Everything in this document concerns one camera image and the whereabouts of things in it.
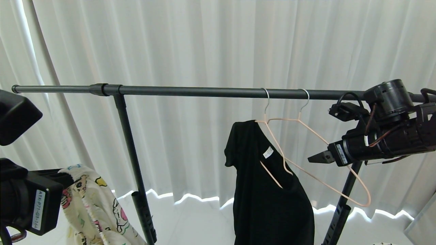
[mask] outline pink clothes hanger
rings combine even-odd
[[[359,175],[357,175],[357,173],[356,173],[356,172],[355,172],[355,171],[354,171],[350,166],[347,166],[348,169],[349,169],[349,170],[351,171],[351,173],[356,177],[356,179],[357,179],[357,180],[362,184],[362,187],[363,187],[363,188],[365,189],[365,191],[366,191],[366,194],[367,194],[367,197],[368,197],[368,202],[367,202],[366,204],[358,203],[358,202],[355,201],[354,199],[352,199],[352,198],[350,198],[349,196],[347,196],[347,195],[341,193],[340,191],[336,190],[335,188],[333,188],[333,187],[330,186],[329,184],[327,184],[327,183],[323,182],[322,180],[318,179],[316,176],[310,174],[309,172],[307,172],[306,170],[304,170],[302,167],[298,166],[298,165],[295,164],[293,161],[291,161],[291,160],[289,160],[288,158],[286,158],[285,155],[283,154],[282,148],[280,147],[280,145],[279,145],[279,143],[277,142],[277,140],[276,140],[276,138],[275,138],[273,132],[271,131],[271,129],[270,129],[268,123],[269,123],[270,121],[272,121],[272,120],[295,121],[295,122],[298,122],[298,123],[302,124],[303,126],[305,126],[308,130],[310,130],[313,134],[315,134],[315,135],[316,135],[319,139],[321,139],[324,143],[326,143],[327,145],[329,144],[329,143],[328,143],[328,142],[327,142],[323,137],[321,137],[317,132],[315,132],[315,131],[314,131],[313,129],[311,129],[308,125],[306,125],[305,123],[303,123],[303,122],[300,120],[300,118],[301,118],[301,112],[302,112],[303,108],[304,108],[305,106],[307,106],[307,104],[309,103],[309,100],[310,100],[309,92],[308,92],[307,90],[305,90],[305,89],[302,89],[302,90],[305,91],[306,94],[307,94],[307,102],[306,102],[306,104],[305,104],[303,107],[301,107],[300,112],[298,113],[298,118],[297,118],[297,119],[272,118],[272,119],[266,120],[266,109],[267,109],[268,106],[269,106],[269,93],[268,93],[268,90],[266,90],[265,88],[262,88],[262,89],[265,90],[265,92],[266,92],[266,94],[267,94],[267,96],[268,96],[268,103],[266,104],[265,111],[264,111],[264,114],[263,114],[263,119],[264,119],[264,120],[263,120],[263,121],[256,120],[255,122],[257,122],[257,123],[258,123],[258,122],[260,122],[260,123],[264,123],[264,124],[266,125],[266,127],[267,127],[269,133],[271,134],[272,138],[274,139],[274,142],[275,142],[276,145],[277,145],[277,148],[278,148],[279,151],[280,151],[280,154],[281,154],[282,157],[283,157],[283,168],[285,169],[285,171],[288,172],[289,174],[293,175],[293,173],[292,173],[291,171],[289,171],[288,169],[286,169],[286,161],[288,161],[288,162],[292,163],[294,166],[296,166],[297,168],[299,168],[300,170],[302,170],[303,172],[307,173],[309,176],[311,176],[311,177],[314,178],[315,180],[319,181],[321,184],[327,186],[327,187],[330,188],[331,190],[333,190],[333,191],[335,191],[336,193],[340,194],[340,195],[343,196],[344,198],[350,200],[351,202],[353,202],[353,203],[355,203],[355,204],[357,204],[357,205],[359,205],[359,206],[362,206],[362,207],[368,207],[368,206],[371,204],[371,194],[369,193],[369,190],[368,190],[368,188],[366,187],[366,185],[363,183],[362,179],[359,177]],[[263,166],[263,168],[266,170],[266,172],[267,172],[267,173],[271,176],[271,178],[275,181],[275,183],[276,183],[279,187],[283,188],[283,187],[280,185],[280,183],[279,183],[279,182],[274,178],[274,176],[273,176],[273,175],[268,171],[268,169],[265,167],[265,165],[264,165],[262,162],[260,162],[260,163],[261,163],[261,165]]]

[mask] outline hanger hook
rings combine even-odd
[[[299,90],[303,90],[304,92],[306,92],[306,94],[307,94],[307,101],[306,101],[306,103],[300,108],[300,112],[303,110],[303,108],[305,107],[305,106],[307,106],[307,104],[309,104],[309,100],[310,100],[310,95],[309,95],[309,92],[307,91],[307,90],[305,90],[305,89],[303,89],[303,88],[299,88]]]
[[[268,103],[266,104],[266,106],[265,106],[265,112],[264,112],[264,114],[266,114],[266,109],[268,108],[268,106],[269,106],[269,93],[268,93],[268,90],[266,90],[266,88],[262,88],[263,90],[265,90],[265,92],[266,92],[266,96],[268,97]]]

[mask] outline white floor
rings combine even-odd
[[[153,193],[147,195],[157,231],[158,245],[231,245],[234,242],[232,205],[219,210],[217,201],[200,202],[187,198],[174,205],[173,197],[158,199]],[[127,217],[140,234],[139,220],[130,197],[120,200]],[[320,245],[330,224],[332,211],[315,215],[315,244]],[[396,245],[412,245],[403,234],[410,224],[405,216],[396,219],[382,214],[375,214],[372,220],[355,213],[348,219],[339,245],[372,245],[388,242]],[[15,243],[17,245],[64,245],[67,222],[62,211],[58,226],[44,236],[28,233],[27,238]]]

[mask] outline white patterned garment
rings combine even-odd
[[[70,223],[68,245],[146,245],[94,170],[77,164],[59,172],[70,174],[74,180],[64,190],[61,201]]]

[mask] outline shirt label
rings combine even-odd
[[[342,146],[341,145],[336,145],[336,149],[337,149],[337,151],[339,152],[339,155],[342,158],[342,162],[344,164],[347,164],[348,161],[347,161],[347,158],[345,157],[344,150],[342,150]]]
[[[274,152],[274,150],[271,147],[268,147],[268,150],[266,150],[266,152],[264,152],[263,157],[265,159],[267,159],[269,156],[271,156],[271,154]]]
[[[36,190],[35,206],[33,208],[32,228],[41,230],[42,212],[44,211],[45,192]]]

